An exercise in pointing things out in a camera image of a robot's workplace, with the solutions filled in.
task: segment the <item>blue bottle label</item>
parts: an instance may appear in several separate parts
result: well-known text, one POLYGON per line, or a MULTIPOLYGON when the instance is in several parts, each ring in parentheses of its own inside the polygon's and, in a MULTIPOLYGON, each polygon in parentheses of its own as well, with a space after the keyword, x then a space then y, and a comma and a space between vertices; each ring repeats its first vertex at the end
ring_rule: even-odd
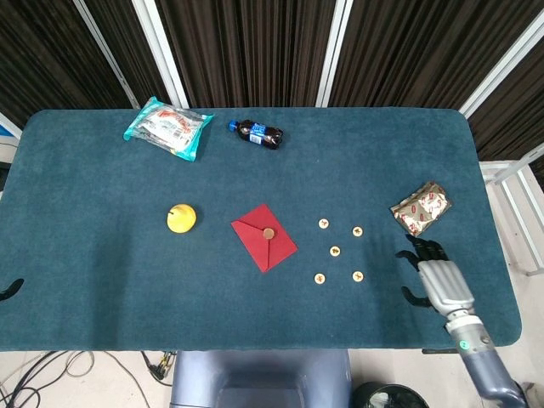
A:
POLYGON ((249 131, 249 141, 260 145, 264 139, 264 129, 266 126, 254 123, 249 131))

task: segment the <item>black wire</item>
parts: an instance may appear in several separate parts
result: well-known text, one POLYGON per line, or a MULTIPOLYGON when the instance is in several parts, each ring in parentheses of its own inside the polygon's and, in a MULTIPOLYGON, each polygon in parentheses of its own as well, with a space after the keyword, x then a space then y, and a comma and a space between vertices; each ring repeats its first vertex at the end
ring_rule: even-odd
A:
POLYGON ((165 387, 172 387, 172 384, 166 384, 165 382, 162 382, 161 380, 159 380, 157 377, 155 377, 155 375, 153 373, 151 373, 151 376, 153 377, 153 379, 155 381, 157 381, 159 384, 161 385, 164 385, 165 387))
POLYGON ((11 398, 9 399, 8 404, 6 405, 7 408, 14 408, 15 405, 15 399, 17 398, 17 395, 19 394, 20 390, 25 386, 26 379, 32 374, 32 372, 38 367, 40 364, 42 364, 43 361, 47 360, 49 357, 57 353, 56 351, 49 351, 47 354, 45 354, 40 360, 37 361, 24 375, 21 377, 19 382, 17 382, 17 385, 14 388, 14 392, 11 393, 11 398))
POLYGON ((2 399, 0 399, 0 402, 3 401, 3 403, 4 403, 6 406, 8 406, 8 403, 6 402, 6 399, 7 399, 8 397, 6 397, 6 395, 3 393, 2 387, 0 387, 0 396, 2 396, 2 399))
MULTIPOLYGON (((32 377, 30 377, 30 378, 25 382, 25 386, 26 386, 26 384, 28 384, 28 383, 32 380, 32 378, 34 378, 35 376, 37 376, 37 375, 40 373, 40 371, 42 371, 45 367, 47 367, 47 366, 50 365, 53 361, 57 360, 59 357, 63 356, 63 355, 66 354, 66 353, 68 353, 68 352, 67 352, 67 351, 64 351, 64 352, 62 352, 62 353, 60 353, 60 354, 55 355, 50 361, 47 362, 47 364, 45 364, 42 368, 40 368, 40 369, 36 372, 36 374, 34 374, 32 377)), ((81 353, 83 353, 83 352, 80 352, 80 353, 76 354, 76 356, 71 357, 71 358, 70 358, 70 361, 73 361, 74 358, 77 357, 77 356, 78 356, 79 354, 81 354, 81 353)), ((44 388, 49 387, 50 385, 55 384, 55 383, 56 383, 57 381, 59 381, 65 374, 66 374, 66 367, 65 367, 65 369, 59 374, 59 376, 56 377, 53 381, 48 382, 48 383, 45 384, 45 385, 42 385, 40 388, 37 388, 35 394, 38 395, 38 398, 39 398, 39 394, 40 394, 39 391, 43 390, 44 388)), ((21 405, 19 405, 19 408, 22 408, 23 406, 25 406, 25 404, 30 400, 30 398, 32 398, 32 395, 34 395, 34 394, 30 394, 30 395, 28 396, 28 398, 25 399, 21 405)))
MULTIPOLYGON (((40 393, 38 392, 38 390, 35 389, 35 388, 33 388, 33 387, 23 387, 23 388, 21 388, 21 389, 19 390, 19 392, 24 391, 24 390, 26 390, 26 389, 30 389, 30 390, 32 391, 32 394, 30 395, 30 397, 32 397, 34 394, 37 395, 37 405, 36 405, 36 408, 37 408, 38 406, 40 406, 40 404, 42 403, 42 397, 40 396, 40 393)), ((13 396, 14 394, 15 394, 15 392, 6 395, 4 398, 0 399, 0 402, 4 402, 4 404, 6 404, 6 406, 8 406, 8 403, 6 402, 6 399, 8 399, 9 397, 13 396)))
POLYGON ((161 380, 159 380, 155 373, 153 372, 152 368, 151 368, 151 362, 150 362, 150 359, 147 357, 147 354, 144 352, 144 351, 140 351, 140 353, 142 354, 142 357, 144 358, 144 362, 145 362, 145 365, 147 366, 147 369, 149 370, 151 376, 153 377, 153 379, 155 381, 157 381, 159 384, 161 385, 164 385, 165 387, 172 387, 172 384, 166 384, 165 382, 162 382, 161 380))
POLYGON ((43 371, 45 367, 50 365, 53 361, 57 360, 59 357, 62 357, 64 354, 68 353, 67 351, 63 351, 60 354, 55 355, 50 361, 48 361, 43 367, 41 367, 38 371, 36 371, 36 374, 34 374, 32 377, 30 377, 28 380, 26 380, 25 385, 28 384, 32 379, 34 379, 40 372, 43 371))

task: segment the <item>red envelope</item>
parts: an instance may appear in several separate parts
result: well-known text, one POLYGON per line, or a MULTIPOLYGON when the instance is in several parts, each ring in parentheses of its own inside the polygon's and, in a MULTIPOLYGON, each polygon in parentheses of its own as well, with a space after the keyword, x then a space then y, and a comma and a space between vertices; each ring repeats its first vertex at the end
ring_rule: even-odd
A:
POLYGON ((297 251, 297 246, 266 204, 251 210, 231 225, 263 273, 297 251), (270 239, 264 237, 267 229, 274 231, 270 239))

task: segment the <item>candy packet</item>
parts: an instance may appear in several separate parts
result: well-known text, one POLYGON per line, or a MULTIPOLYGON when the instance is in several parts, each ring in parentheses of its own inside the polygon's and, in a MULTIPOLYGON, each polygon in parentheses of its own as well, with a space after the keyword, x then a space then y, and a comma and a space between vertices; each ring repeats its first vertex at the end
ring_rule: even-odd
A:
POLYGON ((151 97, 123 134, 147 140, 173 155, 194 162, 202 129, 213 115, 201 115, 165 104, 151 97))
POLYGON ((434 181, 429 181, 399 205, 390 209, 397 221, 410 234, 418 236, 450 207, 451 201, 444 189, 434 181))

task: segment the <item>white pole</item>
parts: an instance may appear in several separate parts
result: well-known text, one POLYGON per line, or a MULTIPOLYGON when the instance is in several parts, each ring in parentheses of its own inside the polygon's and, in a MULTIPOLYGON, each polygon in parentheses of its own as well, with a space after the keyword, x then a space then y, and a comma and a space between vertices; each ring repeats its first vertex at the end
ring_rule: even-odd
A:
POLYGON ((332 84, 337 72, 338 58, 342 50, 343 36, 348 26, 349 13, 354 0, 337 0, 332 15, 329 41, 326 45, 323 70, 321 71, 320 85, 317 90, 316 108, 326 108, 331 97, 332 84))
POLYGON ((172 104, 189 109, 189 101, 185 96, 185 90, 155 0, 133 0, 133 6, 172 104))
POLYGON ((130 88, 130 85, 128 85, 128 82, 125 79, 125 76, 122 74, 121 68, 119 68, 119 65, 117 64, 115 57, 111 53, 110 47, 108 47, 108 44, 106 43, 104 39, 104 36, 102 36, 102 33, 100 32, 99 27, 96 25, 96 21, 94 21, 94 18, 87 7, 87 4, 85 3, 84 0, 73 0, 73 2, 76 5, 77 11, 79 11, 79 14, 82 16, 83 21, 85 21, 85 24, 87 25, 88 30, 91 31, 91 35, 93 36, 94 41, 99 46, 100 50, 102 51, 102 54, 105 56, 106 60, 108 61, 108 64, 110 64, 110 67, 113 70, 113 73, 117 77, 117 81, 119 81, 122 88, 124 89, 125 94, 127 95, 127 98, 130 101, 130 105, 132 105, 134 109, 139 109, 140 106, 139 106, 138 100, 134 96, 133 90, 130 88))
POLYGON ((525 154, 525 156, 523 156, 521 159, 508 166, 508 168, 501 170, 499 173, 497 173, 496 176, 493 178, 493 183, 502 183, 504 180, 517 173, 518 170, 521 170, 523 167, 534 162, 541 156, 544 156, 544 143, 539 144, 529 153, 525 154))
POLYGON ((459 111, 469 118, 542 37, 544 37, 544 9, 502 56, 459 111))
POLYGON ((16 126, 13 122, 11 122, 6 116, 4 116, 2 113, 0 113, 0 126, 5 128, 8 132, 13 134, 17 141, 20 139, 20 135, 23 133, 22 130, 18 126, 16 126))

